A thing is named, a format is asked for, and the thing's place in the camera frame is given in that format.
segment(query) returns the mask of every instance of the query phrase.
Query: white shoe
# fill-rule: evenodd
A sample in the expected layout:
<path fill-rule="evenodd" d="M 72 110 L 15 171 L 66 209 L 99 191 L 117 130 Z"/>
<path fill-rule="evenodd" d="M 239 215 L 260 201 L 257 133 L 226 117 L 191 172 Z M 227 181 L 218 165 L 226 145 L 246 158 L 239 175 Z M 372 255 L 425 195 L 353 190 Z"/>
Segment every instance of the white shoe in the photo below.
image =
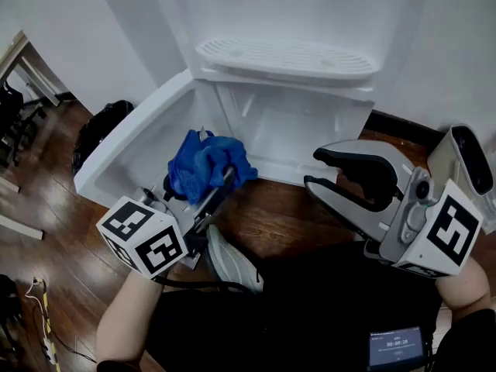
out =
<path fill-rule="evenodd" d="M 208 255 L 221 281 L 236 282 L 252 292 L 262 292 L 264 280 L 257 276 L 255 266 L 222 237 L 216 226 L 208 227 L 207 238 Z"/>

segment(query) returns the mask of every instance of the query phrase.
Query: digital timer display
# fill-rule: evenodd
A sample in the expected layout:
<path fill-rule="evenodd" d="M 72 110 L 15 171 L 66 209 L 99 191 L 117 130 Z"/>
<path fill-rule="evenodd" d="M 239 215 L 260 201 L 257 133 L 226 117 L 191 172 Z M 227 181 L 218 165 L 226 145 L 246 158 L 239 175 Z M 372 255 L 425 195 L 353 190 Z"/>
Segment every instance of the digital timer display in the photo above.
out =
<path fill-rule="evenodd" d="M 424 355 L 422 335 L 418 326 L 371 333 L 369 345 L 370 367 L 417 359 Z"/>

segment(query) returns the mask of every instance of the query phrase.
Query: black trash bag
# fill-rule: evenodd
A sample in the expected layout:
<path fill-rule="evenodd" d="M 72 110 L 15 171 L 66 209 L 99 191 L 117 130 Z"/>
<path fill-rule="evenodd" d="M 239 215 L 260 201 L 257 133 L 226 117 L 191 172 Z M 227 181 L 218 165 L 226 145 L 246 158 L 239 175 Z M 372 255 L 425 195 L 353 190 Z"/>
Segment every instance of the black trash bag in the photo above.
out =
<path fill-rule="evenodd" d="M 108 103 L 101 112 L 83 125 L 72 153 L 72 174 L 74 176 L 93 150 L 133 109 L 133 104 L 128 101 Z"/>

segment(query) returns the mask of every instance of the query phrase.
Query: open cabinet door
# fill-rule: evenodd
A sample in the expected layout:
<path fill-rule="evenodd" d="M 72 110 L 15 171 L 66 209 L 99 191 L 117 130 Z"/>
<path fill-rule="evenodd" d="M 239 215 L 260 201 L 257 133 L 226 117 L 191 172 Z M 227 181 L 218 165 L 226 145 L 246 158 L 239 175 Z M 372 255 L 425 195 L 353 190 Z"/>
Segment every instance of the open cabinet door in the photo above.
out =
<path fill-rule="evenodd" d="M 162 186 L 189 129 L 232 136 L 213 85 L 186 70 L 162 85 L 103 140 L 74 177 L 78 194 L 106 207 L 138 187 Z"/>

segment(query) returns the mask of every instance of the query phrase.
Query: blue rag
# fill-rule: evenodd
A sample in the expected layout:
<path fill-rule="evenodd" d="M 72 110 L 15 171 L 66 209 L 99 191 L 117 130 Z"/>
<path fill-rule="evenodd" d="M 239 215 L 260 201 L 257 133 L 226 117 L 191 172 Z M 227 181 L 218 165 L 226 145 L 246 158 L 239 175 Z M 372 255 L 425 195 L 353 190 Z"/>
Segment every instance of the blue rag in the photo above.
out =
<path fill-rule="evenodd" d="M 233 188 L 239 188 L 248 179 L 257 179 L 258 172 L 246 159 L 243 143 L 235 138 L 214 136 L 200 140 L 199 133 L 190 129 L 176 157 L 169 161 L 169 180 L 172 189 L 186 196 L 190 204 L 200 201 L 211 188 L 224 184 L 224 169 L 236 168 Z"/>

